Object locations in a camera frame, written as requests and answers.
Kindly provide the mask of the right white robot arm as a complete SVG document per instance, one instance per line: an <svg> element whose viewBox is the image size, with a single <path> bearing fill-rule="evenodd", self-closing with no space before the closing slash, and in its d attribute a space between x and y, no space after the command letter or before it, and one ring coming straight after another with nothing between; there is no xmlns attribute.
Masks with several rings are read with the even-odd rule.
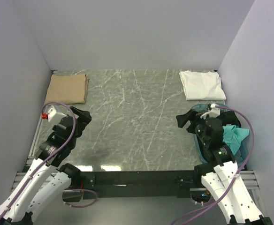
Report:
<svg viewBox="0 0 274 225"><path fill-rule="evenodd" d="M238 112L220 105L210 105L209 111L189 110L178 115L177 125L183 128L187 122L189 133L195 134L207 163L194 168L193 183L205 187L214 202L198 209L198 214L185 222L189 224L218 206L228 225L270 225L272 221L265 217L251 198L240 175L247 157L239 165L235 153L224 140L225 130L234 126L241 128Z"/></svg>

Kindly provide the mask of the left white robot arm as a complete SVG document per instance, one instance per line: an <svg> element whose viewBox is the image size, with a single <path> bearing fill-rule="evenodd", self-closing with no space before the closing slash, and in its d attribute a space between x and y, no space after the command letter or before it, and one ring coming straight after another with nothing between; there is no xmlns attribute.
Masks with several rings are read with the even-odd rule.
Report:
<svg viewBox="0 0 274 225"><path fill-rule="evenodd" d="M52 105L42 111L41 117L54 123L53 132L40 145L18 186L0 205L0 225L31 225L63 190L79 186L81 171L61 163L75 148L91 115L73 106L68 110L70 115L65 115Z"/></svg>

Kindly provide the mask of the teal t shirt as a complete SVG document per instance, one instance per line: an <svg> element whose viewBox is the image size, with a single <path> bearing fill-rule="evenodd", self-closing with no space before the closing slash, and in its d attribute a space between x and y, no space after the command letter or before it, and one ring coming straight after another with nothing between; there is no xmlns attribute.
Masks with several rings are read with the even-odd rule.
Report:
<svg viewBox="0 0 274 225"><path fill-rule="evenodd" d="M241 147L242 141L249 135L250 131L236 125L223 126L223 141L230 147L235 155Z"/></svg>

